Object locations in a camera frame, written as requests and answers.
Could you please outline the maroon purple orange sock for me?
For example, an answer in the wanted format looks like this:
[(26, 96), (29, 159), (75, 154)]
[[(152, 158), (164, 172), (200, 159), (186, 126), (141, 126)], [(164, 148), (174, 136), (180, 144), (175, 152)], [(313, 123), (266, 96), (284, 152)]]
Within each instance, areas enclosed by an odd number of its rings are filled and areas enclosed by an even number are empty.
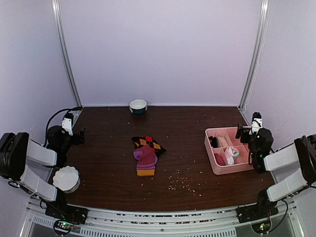
[(137, 176), (154, 176), (156, 162), (158, 160), (155, 151), (149, 145), (137, 148), (133, 152), (134, 158), (137, 160), (136, 171)]

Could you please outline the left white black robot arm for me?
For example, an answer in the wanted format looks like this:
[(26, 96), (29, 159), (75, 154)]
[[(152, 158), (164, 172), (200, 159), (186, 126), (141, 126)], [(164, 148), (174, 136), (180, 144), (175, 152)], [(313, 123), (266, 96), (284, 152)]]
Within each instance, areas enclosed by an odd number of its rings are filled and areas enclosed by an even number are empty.
[(0, 176), (15, 183), (31, 195), (37, 195), (51, 205), (51, 210), (60, 219), (71, 215), (64, 191), (71, 188), (56, 187), (44, 181), (27, 165), (27, 159), (45, 167), (63, 169), (71, 145), (84, 143), (84, 130), (80, 134), (69, 134), (59, 126), (52, 127), (54, 134), (44, 147), (29, 138), (27, 132), (5, 133), (0, 139)]

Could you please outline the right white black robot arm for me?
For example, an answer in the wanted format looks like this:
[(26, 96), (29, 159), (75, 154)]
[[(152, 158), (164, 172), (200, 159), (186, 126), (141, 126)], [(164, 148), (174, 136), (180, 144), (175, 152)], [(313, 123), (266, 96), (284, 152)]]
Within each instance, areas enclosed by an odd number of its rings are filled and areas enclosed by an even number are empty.
[(271, 148), (274, 139), (271, 131), (262, 127), (258, 121), (254, 123), (257, 126), (250, 128), (238, 124), (236, 138), (248, 145), (248, 164), (257, 173), (276, 171), (299, 163), (292, 174), (260, 191), (256, 204), (240, 209), (263, 218), (273, 212), (278, 201), (311, 187), (316, 181), (316, 136), (304, 135), (273, 153)]

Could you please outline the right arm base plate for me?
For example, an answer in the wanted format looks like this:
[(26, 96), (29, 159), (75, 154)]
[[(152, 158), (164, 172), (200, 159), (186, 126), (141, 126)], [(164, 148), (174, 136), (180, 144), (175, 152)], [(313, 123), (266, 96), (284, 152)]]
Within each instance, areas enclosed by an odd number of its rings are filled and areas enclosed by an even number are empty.
[(239, 206), (236, 209), (239, 223), (253, 222), (260, 219), (269, 218), (278, 214), (278, 209), (261, 210), (256, 204), (249, 206)]

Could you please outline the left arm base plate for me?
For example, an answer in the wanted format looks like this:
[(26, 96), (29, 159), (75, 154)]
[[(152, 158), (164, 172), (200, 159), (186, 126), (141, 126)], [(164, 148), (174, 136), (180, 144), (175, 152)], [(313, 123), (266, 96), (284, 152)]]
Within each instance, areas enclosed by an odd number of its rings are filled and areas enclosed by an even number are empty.
[(88, 216), (88, 209), (68, 205), (66, 210), (60, 211), (54, 207), (48, 207), (45, 210), (45, 214), (47, 216), (78, 225), (85, 224)]

